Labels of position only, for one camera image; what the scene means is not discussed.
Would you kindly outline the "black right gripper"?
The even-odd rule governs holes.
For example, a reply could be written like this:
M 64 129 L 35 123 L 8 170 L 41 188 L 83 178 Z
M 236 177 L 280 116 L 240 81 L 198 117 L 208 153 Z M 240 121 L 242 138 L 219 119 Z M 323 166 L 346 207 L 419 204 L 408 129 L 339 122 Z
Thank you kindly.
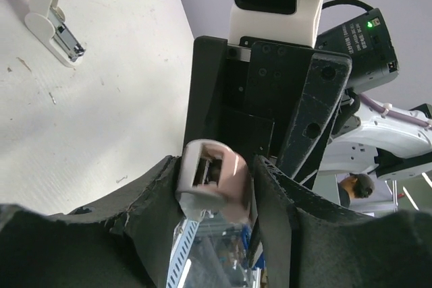
M 291 179 L 317 176 L 352 69 L 342 53 L 250 40 L 194 41 L 184 141 L 223 142 L 251 163 L 274 157 Z

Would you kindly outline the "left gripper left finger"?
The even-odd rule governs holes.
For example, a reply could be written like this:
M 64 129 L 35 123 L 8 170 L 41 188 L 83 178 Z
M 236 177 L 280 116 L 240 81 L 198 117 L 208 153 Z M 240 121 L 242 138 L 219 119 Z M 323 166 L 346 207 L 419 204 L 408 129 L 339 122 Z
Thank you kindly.
M 1 206 L 2 287 L 164 287 L 180 158 L 69 214 Z

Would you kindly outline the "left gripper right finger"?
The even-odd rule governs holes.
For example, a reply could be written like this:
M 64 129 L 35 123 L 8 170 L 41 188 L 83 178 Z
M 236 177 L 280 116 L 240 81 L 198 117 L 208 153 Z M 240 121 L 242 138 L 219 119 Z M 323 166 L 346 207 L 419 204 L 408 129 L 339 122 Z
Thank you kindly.
M 431 215 L 370 217 L 330 202 L 262 156 L 253 177 L 270 287 L 430 287 Z

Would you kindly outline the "pink stapler top cover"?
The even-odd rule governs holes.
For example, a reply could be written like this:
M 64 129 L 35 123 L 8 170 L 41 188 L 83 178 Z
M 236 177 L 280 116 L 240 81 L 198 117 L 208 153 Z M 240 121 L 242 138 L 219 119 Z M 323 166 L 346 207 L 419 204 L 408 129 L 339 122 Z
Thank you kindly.
M 216 140 L 197 139 L 184 149 L 175 196 L 192 221 L 201 222 L 207 212 L 220 212 L 229 223 L 247 224 L 251 185 L 248 165 L 240 154 Z

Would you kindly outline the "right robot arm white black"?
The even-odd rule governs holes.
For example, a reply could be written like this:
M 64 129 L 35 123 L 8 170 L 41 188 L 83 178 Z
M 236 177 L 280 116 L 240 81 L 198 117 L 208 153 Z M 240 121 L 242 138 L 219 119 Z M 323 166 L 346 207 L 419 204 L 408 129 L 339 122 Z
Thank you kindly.
M 322 8 L 233 7 L 227 38 L 197 38 L 184 141 L 223 142 L 247 163 L 268 158 L 295 181 L 430 171 L 431 107 L 372 95 L 399 70 L 381 11 L 360 4 L 359 16 L 319 32 Z

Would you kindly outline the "person with black cap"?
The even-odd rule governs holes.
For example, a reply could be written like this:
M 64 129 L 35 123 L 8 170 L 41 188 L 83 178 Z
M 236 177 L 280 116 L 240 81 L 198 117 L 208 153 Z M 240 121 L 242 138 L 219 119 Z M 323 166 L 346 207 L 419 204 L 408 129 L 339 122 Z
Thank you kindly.
M 374 181 L 364 173 L 350 173 L 337 183 L 340 205 L 349 208 L 352 200 L 368 198 L 375 191 Z

